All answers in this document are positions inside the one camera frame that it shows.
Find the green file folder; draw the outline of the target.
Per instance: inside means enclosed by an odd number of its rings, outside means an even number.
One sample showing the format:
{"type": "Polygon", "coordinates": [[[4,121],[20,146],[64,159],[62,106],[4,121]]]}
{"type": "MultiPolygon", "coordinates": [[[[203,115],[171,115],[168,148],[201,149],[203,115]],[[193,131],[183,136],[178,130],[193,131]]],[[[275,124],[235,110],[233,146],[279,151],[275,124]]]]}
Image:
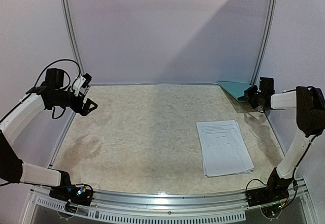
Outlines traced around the green file folder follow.
{"type": "Polygon", "coordinates": [[[252,85],[241,82],[218,81],[217,84],[238,102],[248,102],[245,91],[252,85]]]}

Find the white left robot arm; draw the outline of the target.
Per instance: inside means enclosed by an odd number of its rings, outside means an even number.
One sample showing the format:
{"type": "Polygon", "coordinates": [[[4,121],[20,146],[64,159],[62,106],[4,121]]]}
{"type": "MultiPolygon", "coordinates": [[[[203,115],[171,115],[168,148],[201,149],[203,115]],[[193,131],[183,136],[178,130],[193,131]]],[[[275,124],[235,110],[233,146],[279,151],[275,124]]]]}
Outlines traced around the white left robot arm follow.
{"type": "Polygon", "coordinates": [[[82,74],[80,65],[77,65],[77,77],[69,79],[65,85],[64,78],[68,78],[69,74],[55,68],[56,63],[50,63],[41,71],[44,81],[37,79],[18,104],[1,119],[1,185],[24,183],[54,187],[59,196],[70,201],[76,193],[67,172],[24,162],[12,148],[25,127],[45,110],[55,112],[57,107],[64,111],[70,108],[86,116],[97,109],[98,105],[85,97],[92,76],[82,74]]]}

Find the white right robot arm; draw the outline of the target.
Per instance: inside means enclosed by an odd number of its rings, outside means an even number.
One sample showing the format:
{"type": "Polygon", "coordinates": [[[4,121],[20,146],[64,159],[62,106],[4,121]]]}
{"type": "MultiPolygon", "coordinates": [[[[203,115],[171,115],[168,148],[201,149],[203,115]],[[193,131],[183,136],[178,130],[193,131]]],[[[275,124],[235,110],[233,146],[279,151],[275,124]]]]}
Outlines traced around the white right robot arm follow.
{"type": "Polygon", "coordinates": [[[313,140],[324,131],[324,96],[320,88],[297,86],[291,91],[273,93],[252,86],[244,96],[253,109],[296,110],[296,134],[280,164],[269,176],[263,198],[272,202],[288,189],[293,182],[295,171],[307,153],[313,140]]]}

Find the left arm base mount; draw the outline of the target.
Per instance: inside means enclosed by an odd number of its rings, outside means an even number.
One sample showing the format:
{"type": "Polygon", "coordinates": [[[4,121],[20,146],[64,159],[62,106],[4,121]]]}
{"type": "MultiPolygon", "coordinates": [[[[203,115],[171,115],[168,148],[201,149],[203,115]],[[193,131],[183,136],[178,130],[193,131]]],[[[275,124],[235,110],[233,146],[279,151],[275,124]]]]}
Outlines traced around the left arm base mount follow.
{"type": "Polygon", "coordinates": [[[93,197],[93,188],[89,184],[73,184],[52,187],[49,197],[65,201],[64,210],[76,213],[78,206],[90,207],[93,197]]]}

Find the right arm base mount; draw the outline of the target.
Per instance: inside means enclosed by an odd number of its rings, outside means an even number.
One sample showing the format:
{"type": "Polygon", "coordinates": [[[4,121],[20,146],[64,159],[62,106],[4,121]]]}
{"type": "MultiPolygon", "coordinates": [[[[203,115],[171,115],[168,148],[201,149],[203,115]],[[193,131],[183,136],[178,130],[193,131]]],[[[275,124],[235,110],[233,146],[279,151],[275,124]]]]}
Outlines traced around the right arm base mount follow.
{"type": "Polygon", "coordinates": [[[285,199],[283,204],[279,204],[277,209],[282,210],[286,206],[290,205],[293,200],[296,198],[298,193],[298,183],[295,179],[291,179],[289,185],[285,187],[275,187],[272,190],[269,190],[268,186],[263,183],[260,179],[251,179],[245,187],[245,197],[249,207],[264,205],[264,204],[274,204],[280,202],[280,200],[285,199]],[[249,185],[253,181],[258,181],[262,186],[258,188],[248,189],[249,185]],[[293,184],[293,189],[295,194],[292,199],[290,199],[288,186],[293,184]]]}

